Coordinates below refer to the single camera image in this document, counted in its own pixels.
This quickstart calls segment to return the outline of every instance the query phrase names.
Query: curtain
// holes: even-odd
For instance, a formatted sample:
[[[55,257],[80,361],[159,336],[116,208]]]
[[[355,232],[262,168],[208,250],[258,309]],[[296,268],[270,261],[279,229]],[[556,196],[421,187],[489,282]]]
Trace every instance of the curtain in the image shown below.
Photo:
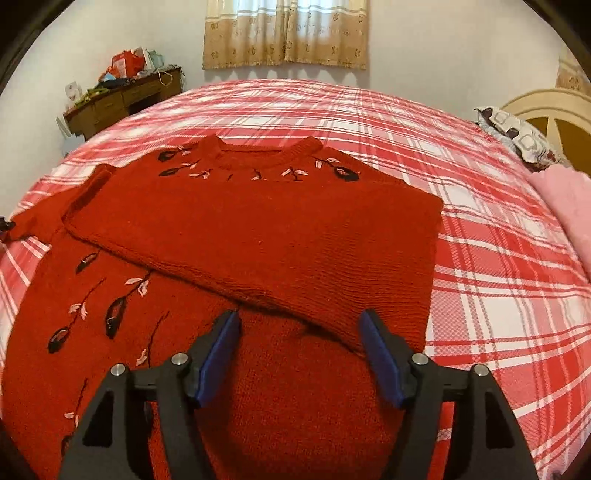
[[[367,68],[368,0],[207,0],[203,68]]]
[[[578,92],[591,96],[591,82],[573,53],[566,46],[563,47],[563,51],[560,54],[556,86],[577,90]]]

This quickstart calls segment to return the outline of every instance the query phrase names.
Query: plaid bedsheet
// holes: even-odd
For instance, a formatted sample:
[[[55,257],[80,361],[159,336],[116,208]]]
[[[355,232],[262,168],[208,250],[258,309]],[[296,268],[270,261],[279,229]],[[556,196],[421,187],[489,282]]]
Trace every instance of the plaid bedsheet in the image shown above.
[[[520,160],[470,122],[319,82],[210,85],[93,137],[18,207],[82,183],[100,163],[124,166],[213,133],[229,143],[268,145],[313,135],[440,196],[426,354],[451,367],[490,367],[540,478],[564,471],[591,433],[591,286]],[[0,245],[0,375],[19,305],[47,250],[35,238]],[[448,442],[451,414],[444,413],[439,438]]]

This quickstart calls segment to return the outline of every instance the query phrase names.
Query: patterned pillowcase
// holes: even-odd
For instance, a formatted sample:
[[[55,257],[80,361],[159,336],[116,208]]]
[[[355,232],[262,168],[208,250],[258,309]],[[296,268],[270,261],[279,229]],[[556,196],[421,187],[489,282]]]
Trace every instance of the patterned pillowcase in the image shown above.
[[[519,153],[519,150],[513,144],[512,139],[507,137],[505,134],[502,134],[501,132],[499,132],[491,123],[489,123],[489,120],[487,118],[484,118],[484,116],[482,115],[482,112],[480,110],[477,109],[476,114],[478,116],[478,121],[476,122],[476,124],[480,128],[482,128],[490,136],[496,138],[499,142],[501,142],[505,146],[505,148],[512,151],[513,153],[516,153],[518,156],[521,156]]]
[[[536,127],[496,107],[479,108],[478,112],[497,131],[511,139],[517,154],[531,171],[545,170],[554,164],[573,168],[568,159],[548,142]]]

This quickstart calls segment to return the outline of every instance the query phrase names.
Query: knitted sweater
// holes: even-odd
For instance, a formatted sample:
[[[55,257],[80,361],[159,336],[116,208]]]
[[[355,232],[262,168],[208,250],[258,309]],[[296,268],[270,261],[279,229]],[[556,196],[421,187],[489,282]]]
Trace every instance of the knitted sweater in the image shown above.
[[[196,413],[220,479],[376,479],[401,413],[381,401],[356,321],[377,310],[424,347],[439,198],[312,137],[216,136],[98,166],[14,218],[51,244],[14,324],[4,418],[41,480],[107,370],[159,365],[226,309],[242,336]],[[168,471],[156,418],[157,479]]]

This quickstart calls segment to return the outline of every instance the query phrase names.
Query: wooden headboard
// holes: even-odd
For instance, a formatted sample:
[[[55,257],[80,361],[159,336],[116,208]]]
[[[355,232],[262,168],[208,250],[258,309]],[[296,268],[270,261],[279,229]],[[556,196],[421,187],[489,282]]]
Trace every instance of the wooden headboard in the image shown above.
[[[538,128],[573,167],[591,176],[591,97],[562,88],[534,90],[502,109]]]

